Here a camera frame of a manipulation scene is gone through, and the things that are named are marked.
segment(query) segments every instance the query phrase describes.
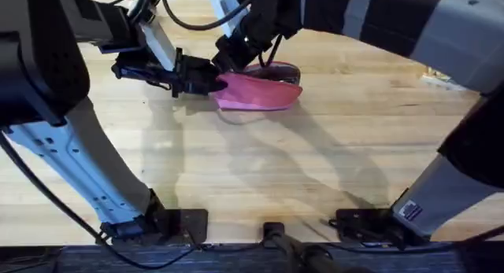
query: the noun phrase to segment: gray arm segment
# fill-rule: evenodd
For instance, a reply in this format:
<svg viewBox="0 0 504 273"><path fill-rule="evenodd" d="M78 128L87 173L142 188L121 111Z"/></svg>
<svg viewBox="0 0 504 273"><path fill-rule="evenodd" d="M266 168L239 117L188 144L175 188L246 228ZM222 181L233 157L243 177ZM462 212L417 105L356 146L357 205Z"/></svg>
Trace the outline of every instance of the gray arm segment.
<svg viewBox="0 0 504 273"><path fill-rule="evenodd" d="M347 35L489 93L504 80L504 0L301 0L303 27Z"/></svg>
<svg viewBox="0 0 504 273"><path fill-rule="evenodd" d="M47 122L14 125L8 136L41 156L87 200L103 223L129 222L145 214L150 191L106 137L91 101L86 98L65 119L62 127Z"/></svg>

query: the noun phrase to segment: wooden table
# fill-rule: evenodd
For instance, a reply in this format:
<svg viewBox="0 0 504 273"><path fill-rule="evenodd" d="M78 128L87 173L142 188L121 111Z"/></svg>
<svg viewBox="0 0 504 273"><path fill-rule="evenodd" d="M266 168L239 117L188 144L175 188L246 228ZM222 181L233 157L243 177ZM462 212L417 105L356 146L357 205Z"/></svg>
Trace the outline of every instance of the wooden table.
<svg viewBox="0 0 504 273"><path fill-rule="evenodd" d="M206 0L175 0L187 22L206 23ZM186 53L212 57L220 30L188 32L166 18ZM82 46L90 98L131 170L167 208L209 210L210 242L255 242L266 221L303 241L336 241L320 223L338 208L388 207L435 156L477 99L418 81L424 66L344 37L302 31L277 60L302 70L304 91L287 111L221 112L207 98L171 99L145 83L115 79L115 56ZM93 209L39 158L17 148L36 174L86 221ZM0 245L93 243L0 153ZM440 229L457 240L503 222L495 195Z"/></svg>

